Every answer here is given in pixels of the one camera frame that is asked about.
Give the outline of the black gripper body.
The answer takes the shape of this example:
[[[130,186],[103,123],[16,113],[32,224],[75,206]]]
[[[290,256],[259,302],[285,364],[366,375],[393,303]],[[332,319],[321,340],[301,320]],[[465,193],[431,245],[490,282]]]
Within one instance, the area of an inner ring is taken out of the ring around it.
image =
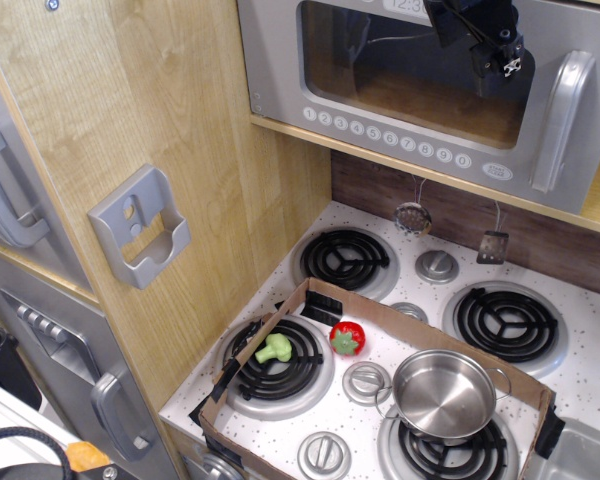
[[[472,36],[478,43],[490,46],[504,46],[514,42],[523,43],[517,29],[518,11],[511,1],[474,1],[475,6],[465,16],[472,28]]]

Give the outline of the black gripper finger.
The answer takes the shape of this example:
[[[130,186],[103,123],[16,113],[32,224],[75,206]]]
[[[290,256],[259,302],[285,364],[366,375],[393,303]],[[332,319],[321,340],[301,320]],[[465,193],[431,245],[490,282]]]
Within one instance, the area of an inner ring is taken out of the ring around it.
[[[474,45],[470,54],[476,93],[487,98],[510,83],[521,70],[524,44],[490,46],[482,42]]]
[[[430,0],[424,5],[442,47],[473,35],[465,16],[475,6],[474,1]]]

